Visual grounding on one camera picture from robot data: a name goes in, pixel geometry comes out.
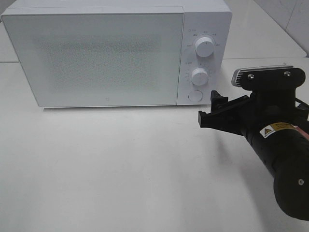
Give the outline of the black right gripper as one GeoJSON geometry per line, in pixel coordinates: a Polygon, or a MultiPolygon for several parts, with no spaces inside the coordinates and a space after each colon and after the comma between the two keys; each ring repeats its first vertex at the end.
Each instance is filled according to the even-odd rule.
{"type": "Polygon", "coordinates": [[[298,140],[295,90],[254,91],[229,100],[211,91],[211,112],[198,112],[201,128],[242,135],[246,140],[298,140]]]}

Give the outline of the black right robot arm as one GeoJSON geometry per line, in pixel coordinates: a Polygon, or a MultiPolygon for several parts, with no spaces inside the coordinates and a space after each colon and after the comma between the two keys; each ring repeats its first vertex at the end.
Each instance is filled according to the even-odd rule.
{"type": "Polygon", "coordinates": [[[243,136],[272,175],[280,209],[290,217],[309,218],[308,107],[295,91],[252,92],[234,100],[211,92],[211,111],[199,111],[198,123],[243,136]]]}

